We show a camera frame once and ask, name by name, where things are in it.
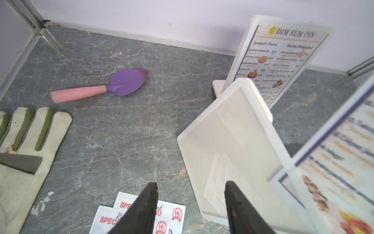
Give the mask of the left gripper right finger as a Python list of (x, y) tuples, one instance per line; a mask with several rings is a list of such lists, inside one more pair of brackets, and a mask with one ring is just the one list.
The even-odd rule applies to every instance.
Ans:
[(234, 181), (227, 181), (225, 199), (231, 234), (275, 234)]

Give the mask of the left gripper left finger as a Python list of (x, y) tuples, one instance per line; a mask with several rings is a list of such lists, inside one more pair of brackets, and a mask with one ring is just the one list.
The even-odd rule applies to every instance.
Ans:
[(140, 193), (110, 234), (151, 234), (158, 202), (156, 182), (150, 182)]

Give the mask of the red special menu sheet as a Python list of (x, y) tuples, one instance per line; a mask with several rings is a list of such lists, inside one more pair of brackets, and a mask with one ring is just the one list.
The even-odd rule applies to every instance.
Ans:
[[(129, 209), (132, 203), (138, 196), (131, 195), (123, 192), (117, 194), (114, 208)], [(186, 214), (186, 207), (184, 205), (161, 201), (157, 203), (156, 216), (166, 218), (169, 220), (169, 233), (181, 234)]]

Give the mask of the white menu holder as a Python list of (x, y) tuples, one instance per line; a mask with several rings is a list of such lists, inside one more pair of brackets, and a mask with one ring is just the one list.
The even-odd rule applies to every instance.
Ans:
[(301, 205), (271, 186), (288, 157), (254, 82), (236, 79), (177, 138), (203, 219), (228, 225), (225, 185), (234, 181), (276, 233), (312, 234)]
[(254, 82), (268, 108), (272, 108), (334, 32), (331, 25), (254, 16), (226, 80), (213, 81), (216, 97), (236, 79), (247, 78)]

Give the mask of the dim sum menu sheet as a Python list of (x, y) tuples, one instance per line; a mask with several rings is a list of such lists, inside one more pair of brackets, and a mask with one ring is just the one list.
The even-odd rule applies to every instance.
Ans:
[(270, 185), (315, 234), (374, 231), (374, 79), (287, 160)]
[(327, 37), (307, 29), (258, 25), (235, 77), (252, 80), (271, 107)]

